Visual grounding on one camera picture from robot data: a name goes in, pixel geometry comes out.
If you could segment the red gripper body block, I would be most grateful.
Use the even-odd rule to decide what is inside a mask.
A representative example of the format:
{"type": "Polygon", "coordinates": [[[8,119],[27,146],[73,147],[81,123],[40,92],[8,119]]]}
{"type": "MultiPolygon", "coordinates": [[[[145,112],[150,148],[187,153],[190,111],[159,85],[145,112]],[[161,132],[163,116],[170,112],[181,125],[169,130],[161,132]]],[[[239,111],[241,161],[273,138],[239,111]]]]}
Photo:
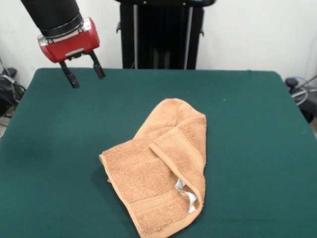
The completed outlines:
{"type": "Polygon", "coordinates": [[[40,35],[38,43],[44,55],[53,63],[72,60],[81,55],[90,55],[94,63],[99,62],[94,49],[100,46],[100,40],[90,17],[84,18],[79,28],[71,34],[55,39],[40,35]]]}

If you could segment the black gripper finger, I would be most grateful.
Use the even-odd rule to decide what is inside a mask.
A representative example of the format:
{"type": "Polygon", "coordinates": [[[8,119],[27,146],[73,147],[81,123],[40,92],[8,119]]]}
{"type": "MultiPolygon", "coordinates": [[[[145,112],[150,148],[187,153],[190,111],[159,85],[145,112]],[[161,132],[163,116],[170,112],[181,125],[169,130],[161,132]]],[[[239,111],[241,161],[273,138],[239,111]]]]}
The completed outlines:
{"type": "Polygon", "coordinates": [[[90,51],[89,55],[90,55],[90,57],[91,57],[91,59],[93,61],[93,68],[94,68],[98,78],[99,79],[105,78],[106,74],[105,74],[103,68],[101,67],[100,62],[99,62],[95,52],[94,51],[90,51]]]}
{"type": "Polygon", "coordinates": [[[79,88],[80,84],[76,78],[76,76],[69,70],[66,63],[64,61],[59,62],[62,71],[64,72],[65,76],[67,77],[68,81],[70,82],[73,88],[79,88]]]}

